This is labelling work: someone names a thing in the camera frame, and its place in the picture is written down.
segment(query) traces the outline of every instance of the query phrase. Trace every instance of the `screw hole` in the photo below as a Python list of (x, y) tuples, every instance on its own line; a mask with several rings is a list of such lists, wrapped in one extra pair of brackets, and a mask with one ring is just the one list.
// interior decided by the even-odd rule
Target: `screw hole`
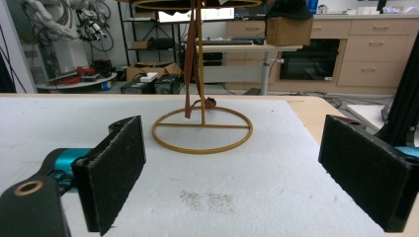
[(15, 189), (14, 193), (16, 196), (27, 196), (40, 190), (42, 186), (43, 186), (42, 181), (29, 181), (29, 182), (19, 185)]

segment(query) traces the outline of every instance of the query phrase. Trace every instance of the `cabinet drawer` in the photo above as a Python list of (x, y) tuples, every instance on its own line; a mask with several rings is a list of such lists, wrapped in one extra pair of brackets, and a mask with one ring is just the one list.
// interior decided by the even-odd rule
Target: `cabinet drawer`
[(227, 59), (225, 60), (225, 65), (243, 65), (243, 66), (261, 66), (263, 65), (263, 59)]
[(414, 25), (413, 19), (354, 20), (351, 35), (410, 35)]
[(399, 61), (408, 36), (349, 37), (344, 61)]
[(312, 39), (346, 39), (351, 29), (351, 20), (314, 20)]
[(344, 62), (337, 85), (397, 87), (403, 68), (396, 62)]
[(263, 60), (265, 58), (265, 53), (264, 52), (229, 52), (226, 54), (225, 58), (227, 60), (251, 60), (251, 59)]
[(265, 22), (241, 21), (227, 22), (227, 37), (231, 36), (264, 36)]

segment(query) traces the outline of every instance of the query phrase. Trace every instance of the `cardboard box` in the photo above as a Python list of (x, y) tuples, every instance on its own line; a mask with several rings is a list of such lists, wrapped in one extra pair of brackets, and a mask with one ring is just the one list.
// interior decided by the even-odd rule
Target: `cardboard box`
[(156, 12), (136, 12), (136, 18), (140, 19), (149, 19), (149, 20), (156, 20)]
[(137, 62), (126, 68), (126, 80), (131, 81), (141, 73), (157, 72), (157, 78), (165, 74), (174, 74), (180, 76), (182, 69), (176, 62)]
[(266, 30), (266, 42), (275, 46), (309, 45), (313, 18), (270, 18)]
[(151, 48), (151, 41), (134, 41), (131, 43), (131, 48), (134, 49), (148, 49)]

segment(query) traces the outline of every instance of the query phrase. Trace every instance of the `drawer handle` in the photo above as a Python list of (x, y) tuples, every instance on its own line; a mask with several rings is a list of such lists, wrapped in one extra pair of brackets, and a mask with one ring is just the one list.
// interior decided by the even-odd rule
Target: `drawer handle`
[(376, 67), (363, 67), (363, 71), (377, 71)]
[(258, 31), (258, 30), (260, 30), (260, 28), (259, 27), (246, 27), (246, 30), (249, 30), (249, 31)]
[(383, 40), (381, 40), (381, 41), (370, 41), (370, 45), (373, 45), (373, 44), (383, 45), (384, 41)]
[(374, 26), (375, 30), (387, 30), (388, 26)]

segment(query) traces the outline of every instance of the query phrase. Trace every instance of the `circular ring base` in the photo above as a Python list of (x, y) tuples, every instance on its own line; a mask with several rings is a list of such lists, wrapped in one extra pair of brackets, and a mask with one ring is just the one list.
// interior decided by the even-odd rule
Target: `circular ring base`
[[(205, 124), (205, 123), (203, 123), (203, 124), (190, 124), (190, 123), (165, 123), (165, 122), (162, 122), (165, 119), (167, 119), (167, 118), (169, 118), (173, 115), (176, 115), (176, 114), (179, 114), (179, 113), (185, 111), (185, 109), (179, 109), (179, 110), (176, 110), (176, 111), (173, 111), (171, 113), (166, 114), (165, 116), (159, 118), (154, 123), (154, 125), (152, 127), (153, 137), (160, 145), (162, 145), (162, 146), (164, 146), (164, 147), (166, 147), (170, 150), (174, 150), (174, 151), (182, 152), (182, 153), (188, 153), (188, 154), (202, 154), (202, 155), (204, 155), (204, 154), (213, 154), (213, 153), (223, 152), (223, 151), (227, 151), (227, 150), (231, 150), (233, 148), (236, 148), (237, 146), (246, 142), (250, 138), (250, 136), (252, 135), (252, 132), (253, 132), (252, 121), (248, 117), (246, 117), (245, 115), (243, 115), (243, 114), (241, 114), (237, 111), (227, 109), (227, 108), (223, 108), (223, 107), (215, 107), (211, 110), (212, 111), (221, 111), (221, 112), (224, 112), (224, 113), (228, 113), (228, 114), (237, 116), (237, 117), (243, 119), (244, 121), (246, 121), (247, 124), (246, 125), (227, 125), (227, 124)], [(156, 133), (156, 129), (157, 129), (158, 126), (184, 126), (184, 127), (195, 126), (195, 127), (206, 128), (206, 129), (211, 129), (211, 128), (226, 128), (226, 129), (237, 129), (238, 128), (238, 129), (240, 129), (241, 128), (241, 129), (248, 129), (248, 131), (247, 131), (247, 134), (242, 139), (238, 140), (235, 143), (226, 145), (226, 146), (210, 148), (210, 149), (193, 149), (193, 148), (174, 146), (172, 144), (169, 144), (169, 143), (163, 141)]]

